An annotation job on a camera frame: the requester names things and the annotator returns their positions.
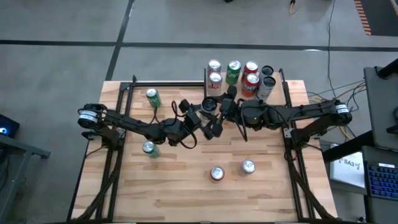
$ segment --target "orange striped tape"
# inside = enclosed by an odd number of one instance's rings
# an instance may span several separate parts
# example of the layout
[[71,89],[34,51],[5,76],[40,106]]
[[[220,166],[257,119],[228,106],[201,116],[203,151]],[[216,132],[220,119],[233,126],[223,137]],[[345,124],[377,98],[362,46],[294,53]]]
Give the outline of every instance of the orange striped tape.
[[356,10],[358,11],[359,18],[361,19],[362,27],[363,27],[363,30],[365,31],[365,34],[372,35],[371,27],[369,26],[368,19],[366,18],[361,1],[355,0],[354,3],[355,3]]

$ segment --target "desk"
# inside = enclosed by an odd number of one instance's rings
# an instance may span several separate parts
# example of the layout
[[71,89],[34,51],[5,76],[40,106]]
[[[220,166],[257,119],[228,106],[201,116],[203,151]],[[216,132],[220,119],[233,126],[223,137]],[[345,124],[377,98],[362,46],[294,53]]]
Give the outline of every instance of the desk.
[[[279,73],[275,73],[274,77],[277,86],[267,102],[283,105]],[[115,108],[119,85],[120,82],[105,82],[99,102],[108,108]],[[294,106],[308,104],[303,81],[289,81],[289,88]],[[153,110],[145,96],[146,89],[134,88],[130,116],[149,122]],[[157,112],[159,119],[174,117],[170,106],[172,100],[179,103],[185,98],[190,103],[199,104],[203,99],[203,87],[157,89],[162,99],[162,107]],[[301,128],[310,122],[300,121],[297,125]],[[115,222],[297,221],[280,129],[257,132],[248,129],[249,141],[244,142],[235,124],[225,122],[220,138],[206,141],[200,131],[196,135],[196,148],[170,147],[165,143],[159,146],[161,157],[150,159],[142,151],[145,138],[127,133]],[[184,142],[188,146],[193,144],[190,138]],[[87,153],[99,148],[100,144],[100,141],[90,142]],[[303,157],[311,190],[328,212],[336,216],[321,152],[305,148]],[[98,193],[105,158],[106,149],[85,160],[72,218],[81,215]],[[252,159],[256,163],[256,171],[242,177],[238,170],[244,159]],[[226,172],[224,179],[217,184],[209,179],[213,166],[221,166]],[[306,213],[303,192],[300,196]],[[108,211],[107,201],[105,205],[103,215]]]

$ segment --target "can lid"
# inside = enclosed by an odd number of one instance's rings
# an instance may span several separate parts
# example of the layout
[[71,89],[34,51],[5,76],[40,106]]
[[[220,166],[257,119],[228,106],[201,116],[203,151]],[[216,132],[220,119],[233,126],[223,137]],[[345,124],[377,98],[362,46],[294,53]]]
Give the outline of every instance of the can lid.
[[155,149],[155,143],[151,141],[146,141],[142,146],[144,152],[152,152]]
[[210,80],[213,82],[219,82],[221,79],[223,79],[221,77],[221,75],[219,73],[216,72],[212,72],[209,76]]
[[259,77],[254,73],[250,73],[246,78],[249,83],[258,83],[259,82]]
[[148,89],[147,90],[147,96],[152,97],[155,96],[157,91],[155,89]]
[[221,66],[221,62],[217,59],[211,59],[209,61],[210,68],[219,68]]
[[246,67],[247,67],[249,70],[257,70],[257,69],[259,68],[258,64],[257,64],[255,61],[248,61],[248,62],[246,63]]
[[241,62],[239,62],[238,60],[233,60],[231,61],[228,66],[233,69],[233,70],[238,70],[241,68]]
[[265,77],[265,78],[262,80],[262,82],[263,82],[263,84],[264,84],[265,86],[268,86],[268,87],[273,87],[273,86],[275,86],[275,84],[276,84],[275,78],[272,78],[272,77]]
[[221,180],[224,177],[223,168],[218,166],[211,168],[211,177],[215,180]]
[[264,67],[261,69],[261,72],[262,72],[263,74],[265,74],[265,75],[272,75],[272,74],[274,73],[274,69],[273,69],[271,66],[266,65],[266,66],[264,66]]
[[201,102],[202,110],[206,113],[211,113],[217,109],[217,102],[212,98],[205,98]]
[[256,165],[254,165],[253,161],[246,159],[243,161],[243,170],[248,173],[253,173],[256,170]]

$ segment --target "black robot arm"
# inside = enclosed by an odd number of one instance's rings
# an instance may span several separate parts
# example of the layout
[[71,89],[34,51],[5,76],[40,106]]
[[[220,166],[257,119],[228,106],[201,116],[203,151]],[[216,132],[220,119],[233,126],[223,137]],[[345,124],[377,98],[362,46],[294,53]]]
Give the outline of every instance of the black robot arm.
[[[187,100],[182,100],[178,107],[183,113],[180,115],[183,117],[183,121],[177,119],[177,109],[173,107],[176,113],[175,118],[167,118],[153,124],[154,119],[150,123],[145,123],[119,114],[115,110],[108,110],[105,105],[87,104],[79,110],[78,123],[83,128],[94,130],[111,146],[119,144],[120,132],[117,129],[109,128],[109,126],[141,134],[156,144],[163,144],[167,138],[171,146],[176,146],[189,135],[192,135],[196,145],[197,139],[194,132],[197,129],[202,130],[207,140],[212,137],[218,138],[223,131],[223,122],[230,121],[236,123],[240,131],[240,126],[243,127],[241,133],[245,141],[247,141],[246,128],[255,131],[262,127],[285,128],[285,135],[291,137],[291,146],[295,148],[300,147],[303,142],[308,142],[310,136],[314,134],[325,134],[326,129],[330,126],[347,125],[352,120],[347,106],[339,100],[286,108],[279,105],[268,105],[262,100],[239,99],[235,102],[235,96],[236,87],[231,85],[226,93],[220,96],[206,97],[201,105],[192,105]],[[215,110],[217,103],[221,103],[218,116],[204,113],[204,111]],[[196,113],[198,110],[201,110],[200,112],[210,120],[206,126],[201,125],[201,119]],[[305,128],[289,129],[291,121],[309,118],[318,119]]]

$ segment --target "paper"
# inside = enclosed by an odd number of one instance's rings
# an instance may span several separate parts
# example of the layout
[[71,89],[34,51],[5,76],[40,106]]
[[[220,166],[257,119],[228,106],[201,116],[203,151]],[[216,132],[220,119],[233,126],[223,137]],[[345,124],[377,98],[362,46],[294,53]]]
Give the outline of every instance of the paper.
[[365,188],[362,152],[355,152],[331,162],[330,178]]

